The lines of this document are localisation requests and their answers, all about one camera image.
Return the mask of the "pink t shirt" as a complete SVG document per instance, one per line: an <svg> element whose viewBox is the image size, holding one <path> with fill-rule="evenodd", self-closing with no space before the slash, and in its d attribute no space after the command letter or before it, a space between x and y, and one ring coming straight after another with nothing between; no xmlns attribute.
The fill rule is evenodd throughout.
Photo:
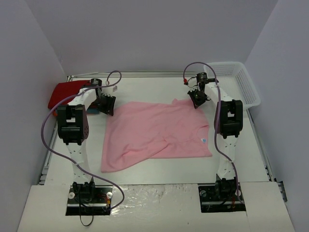
<svg viewBox="0 0 309 232"><path fill-rule="evenodd" d="M132 101L106 120L101 172L124 170L147 159L211 157L209 122L190 100Z"/></svg>

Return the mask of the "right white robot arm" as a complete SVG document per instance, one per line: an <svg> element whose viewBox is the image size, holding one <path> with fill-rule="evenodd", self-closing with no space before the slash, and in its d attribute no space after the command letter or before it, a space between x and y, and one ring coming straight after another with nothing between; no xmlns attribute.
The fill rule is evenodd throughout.
<svg viewBox="0 0 309 232"><path fill-rule="evenodd" d="M206 101L216 105L214 116L214 145L221 154L214 194L224 200L238 188L238 178L234 168L236 143L243 129L243 103L230 97L215 78L208 78L205 72L195 77L196 84L190 88L188 95L194 108Z"/></svg>

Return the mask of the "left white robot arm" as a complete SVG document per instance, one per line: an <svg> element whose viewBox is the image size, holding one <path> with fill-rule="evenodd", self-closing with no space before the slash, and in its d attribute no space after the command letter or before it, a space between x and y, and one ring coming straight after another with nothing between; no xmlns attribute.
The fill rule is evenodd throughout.
<svg viewBox="0 0 309 232"><path fill-rule="evenodd" d="M113 87L102 87L102 80L93 78L84 85L67 104L57 107L58 136L66 145L73 163L73 189L80 190L80 197L86 202L96 199L97 189L93 176L88 174L89 163L86 140L89 136L87 109L91 104L106 115L114 115L116 97Z"/></svg>

